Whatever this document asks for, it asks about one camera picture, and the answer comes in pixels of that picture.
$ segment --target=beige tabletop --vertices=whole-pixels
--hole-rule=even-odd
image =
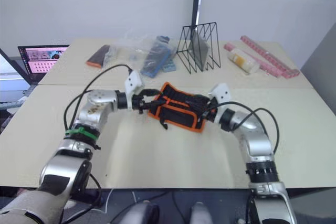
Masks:
[[[33,91],[0,136],[0,185],[38,186],[42,167],[64,136],[63,111],[82,88],[39,85]],[[100,88],[122,90],[123,84]],[[232,97],[253,109],[268,108],[277,118],[280,145],[275,158],[287,187],[336,186],[336,118],[314,89],[232,89]],[[260,116],[274,144],[273,122],[266,114]],[[146,114],[123,110],[109,116],[98,144],[102,150],[94,154],[92,173],[105,188],[248,185],[238,141],[211,122],[203,133],[174,125],[166,131]]]
[[[40,84],[50,85],[86,85],[102,70],[91,67],[85,64],[101,46],[105,44],[119,45],[117,40],[112,39],[77,39],[75,40],[53,68],[46,74]],[[241,41],[232,42],[239,48],[242,48],[251,54],[258,56],[252,49]],[[246,75],[235,64],[228,60],[227,51],[223,48],[224,41],[219,43],[220,56],[222,60],[222,67],[215,68],[214,70],[204,71],[189,74],[178,58],[175,56],[174,62],[177,71],[173,72],[159,72],[158,75],[152,79],[144,77],[146,86],[149,88],[158,88],[164,82],[168,81],[173,85],[180,87],[196,87],[209,89],[219,82],[225,82],[230,88],[312,88],[311,84],[307,81],[304,75],[292,79],[275,78],[259,70],[259,72]],[[286,56],[286,53],[278,43],[275,42],[261,42],[260,43],[267,50],[276,55],[289,67],[296,68],[294,63]],[[142,50],[129,49],[123,42],[121,50],[117,54],[117,59],[108,63],[106,69],[116,63],[127,63],[133,69],[140,70],[142,68],[144,57],[146,53],[139,53]],[[127,71],[124,68],[116,68],[107,72],[102,76],[97,83],[103,86],[119,85],[120,80],[125,79]]]

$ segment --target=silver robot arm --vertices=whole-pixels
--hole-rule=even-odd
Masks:
[[[216,104],[231,99],[225,84],[219,84],[209,93],[210,99]],[[263,131],[255,116],[250,116],[239,128],[235,127],[248,114],[230,110],[227,105],[218,107],[215,114],[207,118],[218,123],[221,129],[233,132],[239,140],[246,173],[250,178],[249,188],[252,199],[249,202],[252,224],[296,224],[286,188],[279,180],[276,170],[271,141]]]
[[[93,90],[77,120],[69,129],[55,154],[43,168],[40,186],[19,195],[0,210],[1,224],[59,224],[67,200],[86,188],[97,139],[108,115],[118,109],[142,112],[151,103],[144,95],[158,94],[144,90],[139,73],[133,71],[125,81],[125,92]]]

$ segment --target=pink ruler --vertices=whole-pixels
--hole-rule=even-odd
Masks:
[[[273,54],[268,52],[265,48],[255,43],[247,36],[242,36],[240,38],[245,44],[247,44],[250,48],[252,48],[255,52],[259,53],[266,60],[268,60],[271,64],[273,64],[277,69],[282,71],[282,76],[286,79],[298,76],[300,71],[298,69],[290,69],[286,64],[284,64],[281,60],[275,57]]]
[[[232,45],[231,43],[226,43],[224,45],[224,48],[226,50],[228,50],[228,51],[231,51],[231,50],[235,49],[236,46]],[[258,59],[257,57],[249,54],[248,52],[245,52],[245,51],[243,51],[243,52],[246,53],[246,54],[248,54],[248,55],[250,55],[253,59],[255,59],[256,62],[258,62],[260,64],[260,69],[262,69],[263,71],[265,71],[265,72],[267,72],[267,73],[269,73],[269,74],[271,74],[271,75],[273,75],[275,77],[282,76],[283,71],[281,71],[280,69],[277,69],[276,67],[274,67],[274,66],[272,66],[272,65],[270,65],[270,64],[268,64],[268,63],[266,63],[266,62],[264,62],[264,61],[262,61],[260,59]]]

